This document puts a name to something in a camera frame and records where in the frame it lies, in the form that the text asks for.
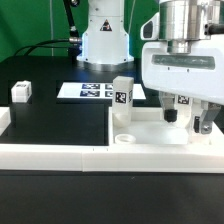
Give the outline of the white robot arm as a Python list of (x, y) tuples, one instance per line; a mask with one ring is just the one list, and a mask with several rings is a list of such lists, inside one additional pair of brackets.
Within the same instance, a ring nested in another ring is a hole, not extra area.
[[(88, 0), (80, 64), (111, 70), (133, 60), (124, 30), (124, 0)], [(224, 0), (159, 0), (141, 27), (144, 86), (159, 92), (164, 119), (209, 134), (224, 105)]]

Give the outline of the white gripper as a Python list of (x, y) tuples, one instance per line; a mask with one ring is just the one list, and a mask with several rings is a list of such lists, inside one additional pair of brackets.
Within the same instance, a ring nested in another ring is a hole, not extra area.
[(224, 105), (224, 34), (193, 42), (190, 54), (169, 54), (167, 42), (157, 41), (158, 33), (156, 13), (141, 28), (141, 39), (146, 40), (141, 56), (144, 86), (162, 91), (159, 101), (167, 122), (177, 120), (173, 94), (208, 101), (201, 103), (199, 132), (210, 134), (219, 104)]

